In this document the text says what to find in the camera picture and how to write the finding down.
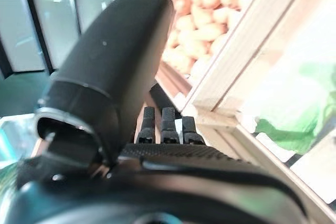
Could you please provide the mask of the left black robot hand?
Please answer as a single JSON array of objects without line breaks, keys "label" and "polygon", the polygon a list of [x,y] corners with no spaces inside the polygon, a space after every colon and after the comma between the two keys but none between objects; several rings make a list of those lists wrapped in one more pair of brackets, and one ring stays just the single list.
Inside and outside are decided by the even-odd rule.
[{"label": "left black robot hand", "polygon": [[307,223],[277,177],[207,146],[195,121],[143,102],[158,71],[171,0],[115,0],[37,103],[41,154],[1,170],[1,223]]}]

